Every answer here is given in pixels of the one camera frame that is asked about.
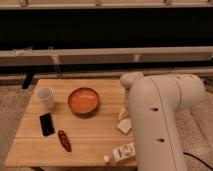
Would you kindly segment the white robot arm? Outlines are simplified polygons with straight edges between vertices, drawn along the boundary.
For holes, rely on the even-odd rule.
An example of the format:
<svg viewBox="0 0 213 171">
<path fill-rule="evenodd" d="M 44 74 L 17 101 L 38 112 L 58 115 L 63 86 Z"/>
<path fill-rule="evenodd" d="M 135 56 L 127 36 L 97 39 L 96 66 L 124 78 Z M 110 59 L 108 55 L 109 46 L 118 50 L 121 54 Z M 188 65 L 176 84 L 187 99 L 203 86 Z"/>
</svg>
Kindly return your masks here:
<svg viewBox="0 0 213 171">
<path fill-rule="evenodd" d="M 203 81 L 193 74 L 123 74 L 124 104 L 131 118 L 138 171 L 187 171 L 175 112 L 199 104 Z"/>
</svg>

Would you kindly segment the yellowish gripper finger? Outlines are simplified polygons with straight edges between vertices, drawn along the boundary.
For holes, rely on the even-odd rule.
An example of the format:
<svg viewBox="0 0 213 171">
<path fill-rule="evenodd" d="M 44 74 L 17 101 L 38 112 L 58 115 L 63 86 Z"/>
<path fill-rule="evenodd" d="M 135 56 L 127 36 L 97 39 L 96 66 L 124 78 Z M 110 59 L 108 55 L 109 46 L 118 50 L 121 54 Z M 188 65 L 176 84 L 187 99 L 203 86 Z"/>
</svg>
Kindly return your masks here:
<svg viewBox="0 0 213 171">
<path fill-rule="evenodd" d="M 122 107 L 120 112 L 119 112 L 119 115 L 118 115 L 118 120 L 121 121 L 125 118 L 127 118 L 129 116 L 128 114 L 128 111 L 125 107 Z"/>
</svg>

